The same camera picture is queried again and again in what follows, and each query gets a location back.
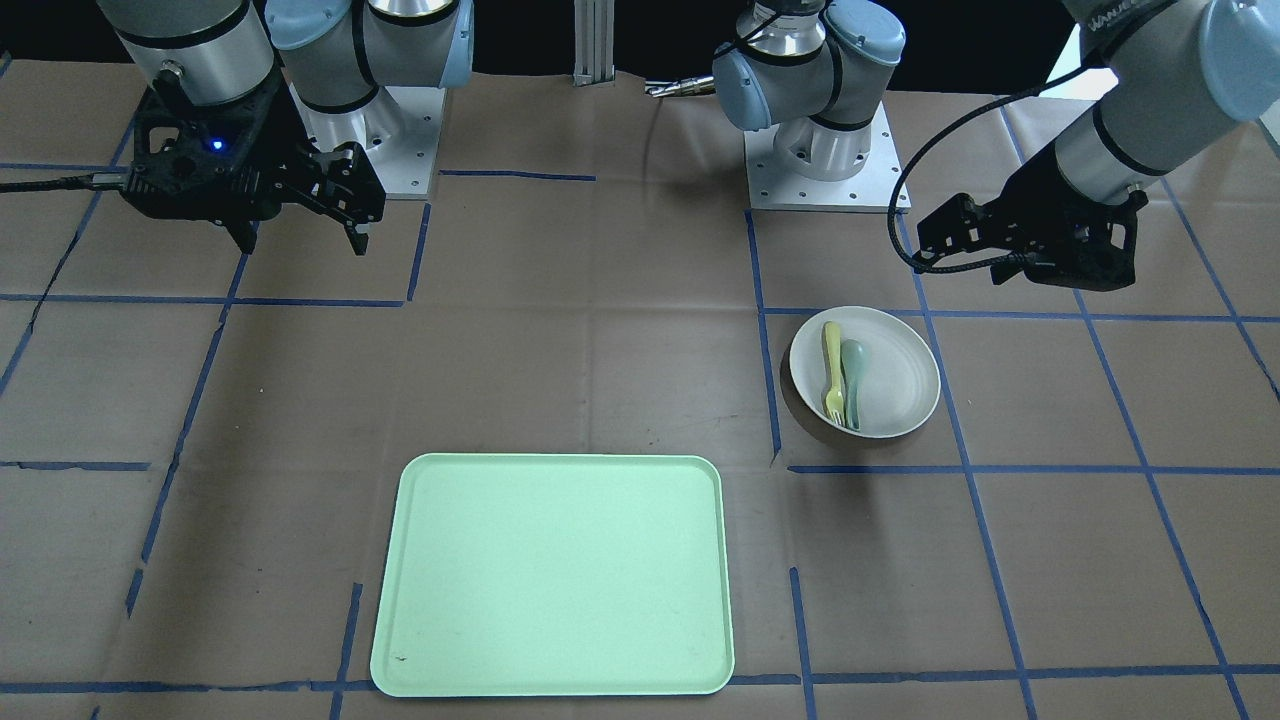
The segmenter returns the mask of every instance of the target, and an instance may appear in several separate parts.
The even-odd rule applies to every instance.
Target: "metal post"
[[[576,60],[573,85],[612,82],[613,0],[573,0]]]

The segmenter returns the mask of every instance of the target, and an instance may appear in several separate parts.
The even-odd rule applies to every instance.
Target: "fork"
[[[822,347],[827,356],[827,393],[822,398],[823,410],[832,423],[845,427],[845,380],[840,372],[840,324],[823,323]]]

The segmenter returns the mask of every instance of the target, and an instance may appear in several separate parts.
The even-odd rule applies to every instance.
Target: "rectangular tray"
[[[370,671],[396,697],[721,689],[733,633],[719,474],[691,456],[413,460]]]

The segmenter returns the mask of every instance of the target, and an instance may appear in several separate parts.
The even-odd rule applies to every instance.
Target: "white plate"
[[[867,369],[859,384],[860,429],[833,423],[822,409],[827,392],[827,360],[822,325],[840,324],[841,340],[856,340],[867,350]],[[791,378],[805,405],[824,423],[859,437],[904,436],[933,415],[942,380],[928,343],[910,325],[873,307],[832,307],[810,318],[791,341]]]

